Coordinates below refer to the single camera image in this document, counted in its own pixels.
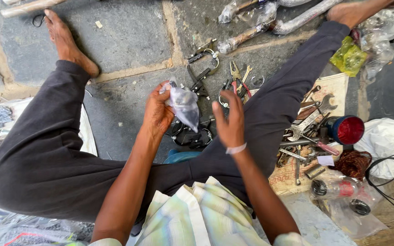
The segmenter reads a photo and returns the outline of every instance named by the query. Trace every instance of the red screwdriver handle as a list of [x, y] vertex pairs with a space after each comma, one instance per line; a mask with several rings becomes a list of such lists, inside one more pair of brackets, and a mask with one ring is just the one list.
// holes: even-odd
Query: red screwdriver handle
[[322, 142], [318, 142], [316, 145], [317, 145], [317, 147], [322, 148], [324, 151], [329, 152], [332, 155], [336, 155], [337, 156], [337, 155], [340, 154], [340, 151], [338, 151], [338, 150], [336, 150], [336, 149], [334, 149], [332, 147], [329, 147], [329, 146], [327, 146], [326, 144], [324, 144]]

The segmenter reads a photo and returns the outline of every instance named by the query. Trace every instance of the bare foot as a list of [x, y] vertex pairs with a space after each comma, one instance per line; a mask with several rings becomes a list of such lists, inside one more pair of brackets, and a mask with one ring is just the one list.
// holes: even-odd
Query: bare foot
[[92, 78], [97, 77], [98, 66], [78, 49], [68, 26], [54, 11], [45, 9], [45, 14], [49, 38], [57, 47], [59, 59], [73, 62], [82, 67]]
[[392, 4], [394, 4], [394, 0], [366, 0], [364, 2], [340, 3], [329, 10], [327, 19], [345, 24], [352, 29], [378, 13], [381, 9]]

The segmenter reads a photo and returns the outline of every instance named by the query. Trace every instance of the shirt sleeve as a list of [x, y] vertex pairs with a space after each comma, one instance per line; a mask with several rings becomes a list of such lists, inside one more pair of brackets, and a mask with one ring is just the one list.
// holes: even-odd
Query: shirt sleeve
[[289, 232], [278, 235], [273, 242], [273, 246], [311, 246], [301, 235]]
[[123, 246], [123, 245], [115, 238], [103, 238], [89, 244], [88, 246]]

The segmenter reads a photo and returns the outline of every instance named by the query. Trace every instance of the white paper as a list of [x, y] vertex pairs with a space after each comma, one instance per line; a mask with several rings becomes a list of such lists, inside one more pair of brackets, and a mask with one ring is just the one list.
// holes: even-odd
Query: white paper
[[322, 166], [334, 166], [334, 159], [332, 159], [332, 155], [317, 156], [317, 160]]

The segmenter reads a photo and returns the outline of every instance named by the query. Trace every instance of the white wristband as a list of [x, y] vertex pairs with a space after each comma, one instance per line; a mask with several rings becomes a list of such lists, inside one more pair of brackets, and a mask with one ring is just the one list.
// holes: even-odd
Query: white wristband
[[238, 147], [233, 147], [233, 148], [226, 148], [226, 154], [236, 154], [236, 153], [240, 153], [241, 151], [243, 151], [247, 146], [247, 143], [238, 146]]

